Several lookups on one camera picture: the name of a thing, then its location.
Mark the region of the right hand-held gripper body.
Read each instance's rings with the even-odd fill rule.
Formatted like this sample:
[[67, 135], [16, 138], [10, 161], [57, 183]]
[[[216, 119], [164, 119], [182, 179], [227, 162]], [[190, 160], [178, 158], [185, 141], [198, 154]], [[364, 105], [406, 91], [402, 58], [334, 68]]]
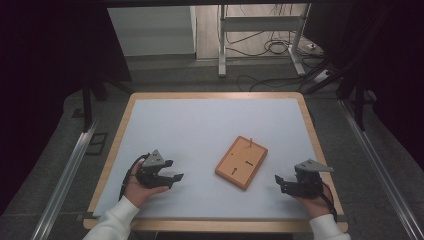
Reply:
[[285, 181], [286, 194], [306, 199], [317, 198], [323, 192], [323, 180], [320, 173], [334, 171], [332, 167], [311, 159], [296, 164], [294, 170], [295, 168], [302, 170], [302, 177], [296, 178], [296, 182]]

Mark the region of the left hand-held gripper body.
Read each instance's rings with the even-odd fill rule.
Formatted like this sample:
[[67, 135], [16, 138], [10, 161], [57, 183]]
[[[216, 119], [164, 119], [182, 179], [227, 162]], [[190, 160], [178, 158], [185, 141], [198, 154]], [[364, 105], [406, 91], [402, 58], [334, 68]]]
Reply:
[[166, 160], [163, 159], [158, 150], [142, 155], [141, 158], [143, 162], [135, 176], [142, 186], [148, 189], [160, 186], [172, 187], [173, 183], [169, 181], [171, 177], [159, 175], [159, 171], [163, 169], [160, 165]]

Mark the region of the wooden picture frame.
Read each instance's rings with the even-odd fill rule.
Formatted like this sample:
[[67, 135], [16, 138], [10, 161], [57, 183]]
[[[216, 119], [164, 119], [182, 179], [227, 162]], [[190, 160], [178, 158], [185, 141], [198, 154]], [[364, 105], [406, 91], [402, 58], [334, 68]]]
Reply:
[[243, 191], [250, 186], [268, 149], [252, 139], [238, 136], [217, 164], [215, 173]]

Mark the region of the person's right hand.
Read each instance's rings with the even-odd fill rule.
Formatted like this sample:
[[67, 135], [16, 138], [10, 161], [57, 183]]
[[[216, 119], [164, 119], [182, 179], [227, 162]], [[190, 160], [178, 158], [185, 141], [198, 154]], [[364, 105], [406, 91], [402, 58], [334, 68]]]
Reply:
[[[323, 187], [323, 194], [331, 203], [334, 202], [331, 190], [326, 184], [325, 184], [325, 187]], [[301, 197], [293, 197], [293, 198], [298, 200], [300, 203], [304, 205], [311, 219], [317, 218], [323, 215], [327, 215], [327, 214], [330, 214], [332, 216], [330, 208], [328, 207], [325, 200], [323, 200], [321, 197], [317, 197], [315, 199], [305, 199]]]

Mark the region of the person's left hand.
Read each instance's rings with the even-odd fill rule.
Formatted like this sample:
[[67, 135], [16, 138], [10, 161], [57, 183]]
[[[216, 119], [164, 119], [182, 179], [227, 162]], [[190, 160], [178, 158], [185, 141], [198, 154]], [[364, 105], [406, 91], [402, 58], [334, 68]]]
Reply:
[[135, 176], [141, 165], [142, 162], [139, 161], [132, 168], [124, 191], [124, 196], [137, 208], [140, 208], [151, 196], [169, 190], [168, 186], [160, 186], [152, 189], [142, 186]]

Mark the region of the white table mat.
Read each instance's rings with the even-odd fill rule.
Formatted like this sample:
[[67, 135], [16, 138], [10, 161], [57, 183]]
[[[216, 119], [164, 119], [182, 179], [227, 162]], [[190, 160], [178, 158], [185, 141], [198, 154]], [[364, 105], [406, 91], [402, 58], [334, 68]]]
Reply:
[[[267, 148], [247, 190], [215, 173], [234, 140], [243, 136]], [[204, 219], [307, 218], [304, 206], [275, 181], [295, 178], [295, 165], [317, 159], [298, 101], [289, 99], [157, 99], [135, 103], [106, 186], [94, 213], [118, 201], [127, 170], [158, 150], [172, 160], [163, 175], [181, 181], [143, 205], [140, 217]]]

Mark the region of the black floor plate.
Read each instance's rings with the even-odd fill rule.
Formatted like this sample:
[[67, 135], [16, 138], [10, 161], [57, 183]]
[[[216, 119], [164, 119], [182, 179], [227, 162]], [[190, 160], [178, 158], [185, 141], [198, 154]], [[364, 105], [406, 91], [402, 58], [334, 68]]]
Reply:
[[99, 156], [102, 154], [103, 149], [106, 144], [108, 134], [107, 133], [95, 133], [92, 135], [92, 138], [89, 142], [89, 145], [86, 149], [86, 154], [88, 156]]

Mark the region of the wooden-edged table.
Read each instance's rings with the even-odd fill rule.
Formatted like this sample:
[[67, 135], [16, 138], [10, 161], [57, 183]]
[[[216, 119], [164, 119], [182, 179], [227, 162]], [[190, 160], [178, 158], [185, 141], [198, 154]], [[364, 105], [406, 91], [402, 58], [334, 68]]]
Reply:
[[[110, 149], [109, 156], [104, 165], [102, 174], [88, 208], [91, 218], [85, 220], [86, 228], [92, 228], [96, 225], [100, 216], [95, 215], [94, 210], [97, 206], [102, 192], [110, 176], [112, 167], [117, 156], [119, 145], [123, 139], [125, 129], [129, 122], [135, 103], [139, 100], [157, 100], [157, 99], [289, 99], [294, 98], [298, 101], [301, 113], [306, 122], [306, 128], [310, 135], [312, 146], [317, 153], [315, 161], [323, 162], [325, 160], [321, 146], [311, 121], [308, 108], [304, 97], [296, 92], [266, 93], [266, 92], [223, 92], [223, 93], [136, 93], [130, 97], [122, 120], [118, 127], [117, 134]], [[204, 219], [204, 218], [158, 218], [145, 219], [140, 217], [133, 221], [132, 227], [141, 231], [190, 231], [190, 232], [263, 232], [263, 233], [296, 233], [306, 232], [309, 229], [307, 218], [300, 220], [286, 219]]]

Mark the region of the black metal stand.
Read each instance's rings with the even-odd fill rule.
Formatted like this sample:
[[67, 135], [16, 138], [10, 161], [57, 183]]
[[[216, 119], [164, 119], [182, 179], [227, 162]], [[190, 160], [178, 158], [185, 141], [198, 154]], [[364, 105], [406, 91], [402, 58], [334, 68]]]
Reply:
[[304, 89], [302, 93], [312, 94], [337, 80], [341, 80], [341, 83], [336, 91], [336, 96], [338, 99], [346, 100], [352, 92], [355, 93], [353, 118], [359, 129], [364, 131], [365, 127], [363, 124], [363, 107], [365, 103], [365, 88], [359, 73], [359, 64], [355, 62], [350, 63], [341, 70], [335, 71], [318, 83], [315, 83], [307, 89]]
[[87, 133], [93, 125], [91, 94], [94, 94], [94, 97], [98, 101], [106, 101], [109, 96], [105, 87], [106, 83], [111, 84], [115, 88], [120, 89], [129, 95], [134, 93], [134, 90], [131, 88], [103, 73], [85, 75], [82, 78], [84, 133]]

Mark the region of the white power strip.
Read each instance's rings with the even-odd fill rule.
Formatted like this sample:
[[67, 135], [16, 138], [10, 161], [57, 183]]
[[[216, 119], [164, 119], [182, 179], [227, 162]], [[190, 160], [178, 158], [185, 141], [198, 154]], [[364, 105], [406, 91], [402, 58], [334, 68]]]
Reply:
[[327, 77], [331, 76], [332, 72], [330, 70], [323, 70], [321, 73], [319, 73], [313, 80], [314, 83], [319, 83], [323, 80], [325, 80]]

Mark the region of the grey cabinet panel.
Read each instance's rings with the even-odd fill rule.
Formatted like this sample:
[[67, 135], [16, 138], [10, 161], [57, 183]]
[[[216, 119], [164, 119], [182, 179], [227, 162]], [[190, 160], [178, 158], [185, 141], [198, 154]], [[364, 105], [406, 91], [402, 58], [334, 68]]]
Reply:
[[108, 8], [125, 56], [194, 54], [192, 8]]

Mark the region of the dark curtain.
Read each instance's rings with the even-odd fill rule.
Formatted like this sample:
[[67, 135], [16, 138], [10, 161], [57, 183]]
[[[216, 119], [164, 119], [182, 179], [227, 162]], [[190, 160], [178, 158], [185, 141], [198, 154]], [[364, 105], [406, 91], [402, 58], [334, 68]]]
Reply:
[[65, 99], [131, 79], [107, 8], [84, 0], [0, 0], [0, 215], [38, 161]]
[[359, 76], [376, 96], [374, 112], [424, 170], [424, 0], [313, 3], [304, 36], [341, 69], [370, 36], [383, 7], [388, 16], [366, 51]]

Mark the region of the aluminium floor rail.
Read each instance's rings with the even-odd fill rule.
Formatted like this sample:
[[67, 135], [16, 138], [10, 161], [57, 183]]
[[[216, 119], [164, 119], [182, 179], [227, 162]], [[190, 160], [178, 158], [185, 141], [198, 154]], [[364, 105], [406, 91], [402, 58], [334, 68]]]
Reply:
[[343, 109], [351, 129], [353, 130], [359, 144], [365, 152], [365, 155], [370, 162], [371, 168], [376, 174], [380, 185], [386, 193], [389, 202], [393, 206], [396, 215], [398, 216], [402, 226], [409, 236], [409, 239], [424, 240], [424, 230], [421, 228], [406, 199], [402, 196], [400, 190], [395, 185], [395, 182], [384, 166], [366, 131], [362, 130], [356, 123], [354, 118], [354, 110], [349, 105], [349, 102], [347, 100], [339, 100], [338, 103]]
[[98, 121], [95, 120], [80, 134], [59, 181], [34, 229], [31, 240], [48, 239], [97, 125]]

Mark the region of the white metal desk frame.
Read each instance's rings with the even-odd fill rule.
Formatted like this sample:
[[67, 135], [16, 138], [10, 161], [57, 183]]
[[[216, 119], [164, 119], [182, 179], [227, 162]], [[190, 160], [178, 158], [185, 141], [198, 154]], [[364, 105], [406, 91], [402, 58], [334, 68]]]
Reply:
[[293, 42], [287, 50], [295, 70], [299, 76], [305, 76], [305, 70], [302, 66], [299, 54], [297, 53], [304, 25], [307, 20], [310, 5], [306, 4], [299, 16], [235, 16], [227, 17], [225, 15], [226, 7], [219, 6], [219, 52], [218, 52], [218, 75], [226, 76], [226, 48], [225, 34], [228, 32], [254, 32], [254, 31], [294, 31]]

